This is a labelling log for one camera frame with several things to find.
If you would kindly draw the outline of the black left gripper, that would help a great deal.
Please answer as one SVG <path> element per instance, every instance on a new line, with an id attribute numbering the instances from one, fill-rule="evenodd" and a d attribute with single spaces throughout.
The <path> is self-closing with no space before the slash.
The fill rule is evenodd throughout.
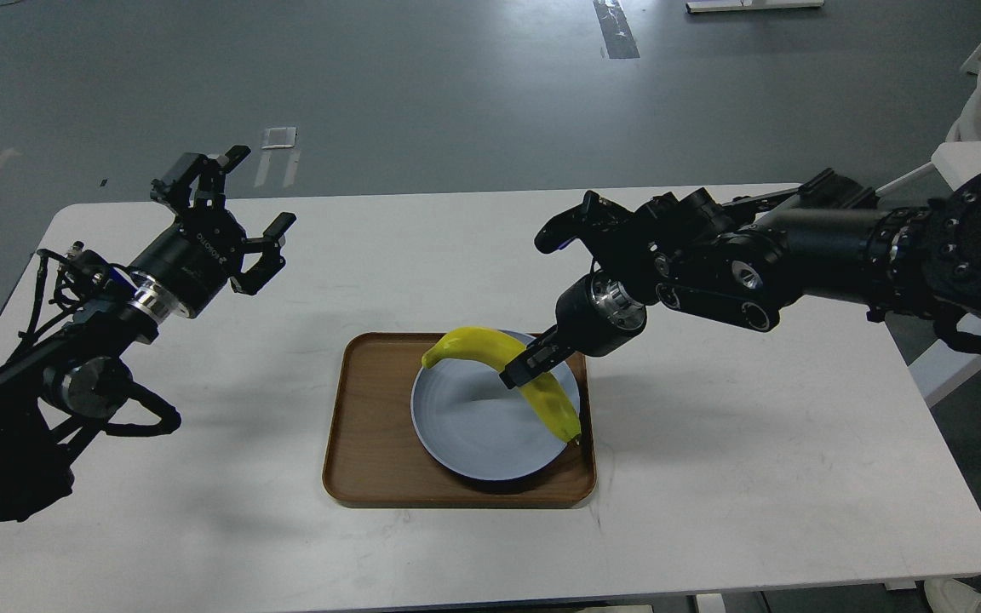
<path id="1" fill-rule="evenodd" d="M 184 152 L 166 175 L 152 180 L 149 198 L 179 220 L 204 210 L 224 210 L 227 175 L 249 155 L 246 145 L 234 145 L 218 157 Z M 175 222 L 135 257 L 129 270 L 171 294 L 179 317 L 195 318 L 230 279 L 235 294 L 242 295 L 257 295 L 274 279 L 287 263 L 281 249 L 295 222 L 291 212 L 277 214 L 253 239 L 246 239 L 233 220 Z M 258 257 L 241 269 L 246 255 Z"/>

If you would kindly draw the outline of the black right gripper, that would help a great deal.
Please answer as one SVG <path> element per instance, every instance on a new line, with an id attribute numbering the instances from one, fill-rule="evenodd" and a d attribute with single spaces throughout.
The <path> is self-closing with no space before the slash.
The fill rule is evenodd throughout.
<path id="1" fill-rule="evenodd" d="M 557 300 L 555 325 L 537 335 L 505 365 L 502 383 L 525 387 L 552 373 L 576 352 L 603 357 L 639 336 L 647 323 L 646 306 L 606 274 L 588 274 Z"/>

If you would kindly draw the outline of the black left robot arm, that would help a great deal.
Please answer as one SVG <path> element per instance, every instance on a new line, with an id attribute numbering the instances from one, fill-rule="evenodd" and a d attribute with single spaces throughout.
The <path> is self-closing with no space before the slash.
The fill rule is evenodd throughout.
<path id="1" fill-rule="evenodd" d="M 181 425 L 122 357 L 155 341 L 166 319 L 198 317 L 223 287 L 256 295 L 283 269 L 295 215 L 252 238 L 226 206 L 226 179 L 249 155 L 246 145 L 187 152 L 153 180 L 152 201 L 174 220 L 131 264 L 82 242 L 65 255 L 36 251 L 30 319 L 0 365 L 0 521 L 69 496 L 72 463 L 98 435 L 148 438 Z"/>

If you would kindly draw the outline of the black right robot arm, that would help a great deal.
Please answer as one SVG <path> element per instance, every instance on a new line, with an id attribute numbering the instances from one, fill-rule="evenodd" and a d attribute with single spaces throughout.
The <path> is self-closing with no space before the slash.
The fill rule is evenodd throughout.
<path id="1" fill-rule="evenodd" d="M 955 352 L 981 354 L 981 174 L 946 198 L 881 209 L 871 187 L 826 169 L 805 185 L 720 204 L 705 189 L 629 210 L 595 191 L 550 218 L 549 253 L 580 241 L 594 267 L 558 299 L 555 324 L 502 369 L 522 387 L 572 354 L 639 336 L 647 307 L 768 331 L 802 296 L 929 319 Z"/>

